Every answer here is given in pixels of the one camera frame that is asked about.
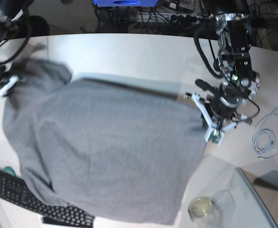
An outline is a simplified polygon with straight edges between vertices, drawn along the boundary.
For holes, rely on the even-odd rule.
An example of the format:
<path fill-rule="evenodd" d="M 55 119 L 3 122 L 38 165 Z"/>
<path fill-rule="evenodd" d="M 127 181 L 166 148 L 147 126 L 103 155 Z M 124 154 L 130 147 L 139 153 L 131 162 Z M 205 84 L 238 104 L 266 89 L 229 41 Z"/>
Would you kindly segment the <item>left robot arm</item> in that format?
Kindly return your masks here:
<path fill-rule="evenodd" d="M 260 88 L 260 76 L 253 71 L 249 54 L 250 8 L 245 0 L 201 0 L 199 6 L 204 20 L 195 30 L 195 46 L 208 71 L 222 83 L 215 87 L 197 79 L 195 85 L 211 95 L 201 98 L 197 93 L 187 93 L 185 98 L 192 100 L 201 111 L 205 141 L 220 144 L 227 130 L 239 123 L 251 124 L 257 116 L 237 111 L 247 102 L 258 106 L 253 98 Z M 212 54 L 213 65 L 199 41 L 200 34 L 210 29 L 215 30 L 219 46 L 218 53 Z"/>

